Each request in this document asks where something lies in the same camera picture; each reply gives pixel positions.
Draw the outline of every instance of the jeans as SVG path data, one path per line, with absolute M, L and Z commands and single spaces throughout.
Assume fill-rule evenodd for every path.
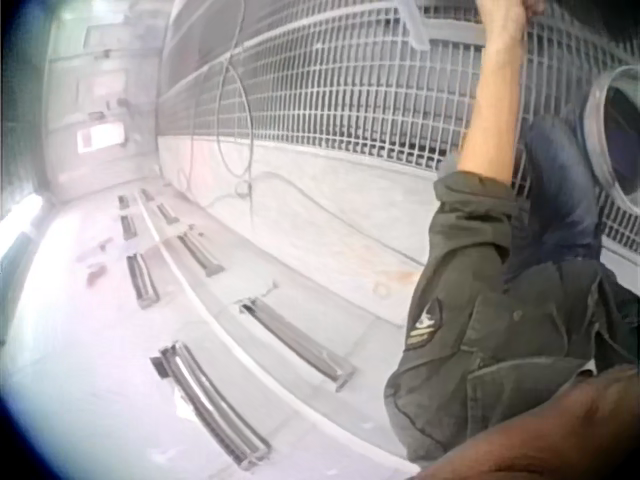
M 513 219 L 507 284 L 536 265 L 599 260 L 602 250 L 596 180 L 573 130 L 560 118 L 538 117 L 525 148 L 531 199 L 528 215 L 522 208 Z

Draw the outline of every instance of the wire mesh panel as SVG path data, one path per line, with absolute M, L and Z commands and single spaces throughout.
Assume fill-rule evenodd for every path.
M 460 29 L 478 22 L 473 2 L 437 3 L 423 9 L 426 18 L 457 20 Z M 429 51 L 416 50 L 391 2 L 251 0 L 244 18 L 238 48 L 229 52 L 230 41 L 213 48 L 197 74 L 163 95 L 161 135 L 252 135 L 434 172 L 459 149 L 481 45 L 434 39 Z M 534 117 L 579 102 L 600 73 L 639 61 L 636 43 L 614 45 L 550 8 L 528 32 L 521 138 Z M 525 157 L 520 142 L 513 184 L 520 196 L 530 188 Z M 605 234 L 640 253 L 638 217 L 600 198 Z

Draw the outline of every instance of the patch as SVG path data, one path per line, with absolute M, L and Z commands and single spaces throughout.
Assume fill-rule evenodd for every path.
M 406 349 L 411 350 L 427 345 L 442 326 L 442 302 L 439 298 L 433 300 L 424 309 L 422 316 L 409 331 Z

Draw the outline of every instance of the olive green jacket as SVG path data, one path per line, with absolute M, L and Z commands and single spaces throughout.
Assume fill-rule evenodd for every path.
M 624 322 L 602 264 L 544 264 L 505 288 L 511 189 L 455 172 L 435 192 L 429 260 L 385 387 L 391 425 L 420 466 L 546 402 L 588 365 L 635 361 L 616 341 Z

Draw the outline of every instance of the light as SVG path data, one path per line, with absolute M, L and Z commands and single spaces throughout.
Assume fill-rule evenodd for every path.
M 0 222 L 0 259 L 11 248 L 18 235 L 31 226 L 31 221 L 42 208 L 42 203 L 40 196 L 31 194 L 14 206 Z

